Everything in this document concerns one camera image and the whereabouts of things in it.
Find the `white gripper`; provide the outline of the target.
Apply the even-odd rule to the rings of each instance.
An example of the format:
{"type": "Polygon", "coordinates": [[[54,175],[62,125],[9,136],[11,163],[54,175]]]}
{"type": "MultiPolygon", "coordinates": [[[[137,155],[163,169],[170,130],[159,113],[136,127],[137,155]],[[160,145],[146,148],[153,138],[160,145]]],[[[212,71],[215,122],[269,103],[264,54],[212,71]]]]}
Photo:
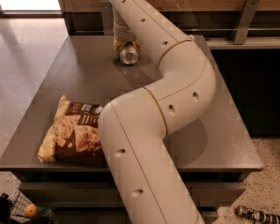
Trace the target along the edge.
{"type": "Polygon", "coordinates": [[[142,55],[143,46],[140,44],[138,40],[136,40],[136,36],[133,34],[132,30],[129,28],[127,23],[123,20],[120,14],[116,11],[114,7],[113,9],[113,32],[114,32],[114,58],[117,59],[119,57],[120,51],[124,48],[125,43],[128,41],[133,41],[133,45],[139,56],[142,55]]]}

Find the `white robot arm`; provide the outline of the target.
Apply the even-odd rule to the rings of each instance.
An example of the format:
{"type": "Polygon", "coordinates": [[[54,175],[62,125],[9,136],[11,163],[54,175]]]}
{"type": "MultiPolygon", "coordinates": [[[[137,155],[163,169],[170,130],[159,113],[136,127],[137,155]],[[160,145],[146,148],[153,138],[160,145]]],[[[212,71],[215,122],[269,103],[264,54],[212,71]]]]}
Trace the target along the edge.
{"type": "Polygon", "coordinates": [[[99,134],[132,224],[204,224],[163,139],[210,106],[213,66],[193,37],[146,0],[109,0],[158,66],[160,80],[107,104],[99,134]]]}

